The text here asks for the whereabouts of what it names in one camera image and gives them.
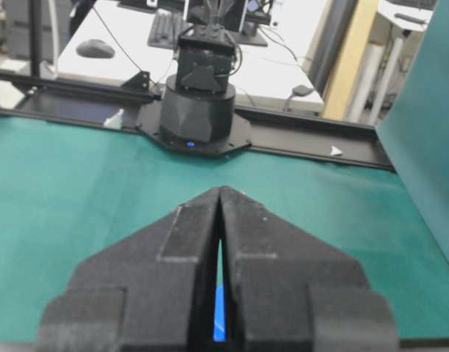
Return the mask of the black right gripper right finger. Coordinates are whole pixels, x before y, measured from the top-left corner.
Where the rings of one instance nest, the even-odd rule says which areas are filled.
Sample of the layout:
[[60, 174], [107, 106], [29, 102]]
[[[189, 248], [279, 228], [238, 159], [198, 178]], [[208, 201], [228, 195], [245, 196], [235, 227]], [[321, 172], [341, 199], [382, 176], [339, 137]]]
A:
[[361, 263], [230, 187], [220, 191], [227, 327], [239, 351], [396, 351]]

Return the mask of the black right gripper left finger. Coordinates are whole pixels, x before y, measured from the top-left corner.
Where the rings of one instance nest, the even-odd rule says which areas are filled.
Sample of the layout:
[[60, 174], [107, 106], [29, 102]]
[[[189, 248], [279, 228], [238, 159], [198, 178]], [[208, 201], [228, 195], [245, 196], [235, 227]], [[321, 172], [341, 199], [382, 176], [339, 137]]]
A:
[[195, 351], [213, 337], [219, 189], [82, 260], [38, 351]]

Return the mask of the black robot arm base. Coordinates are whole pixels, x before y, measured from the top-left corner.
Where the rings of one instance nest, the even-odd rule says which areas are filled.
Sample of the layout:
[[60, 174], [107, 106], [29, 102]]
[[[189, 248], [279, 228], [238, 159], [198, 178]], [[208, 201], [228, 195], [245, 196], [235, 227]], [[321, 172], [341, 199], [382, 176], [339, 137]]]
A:
[[195, 25], [178, 37], [177, 72], [159, 101], [145, 104], [136, 129], [177, 153], [215, 157], [251, 147], [251, 125], [236, 114], [230, 84], [240, 48], [219, 24]]

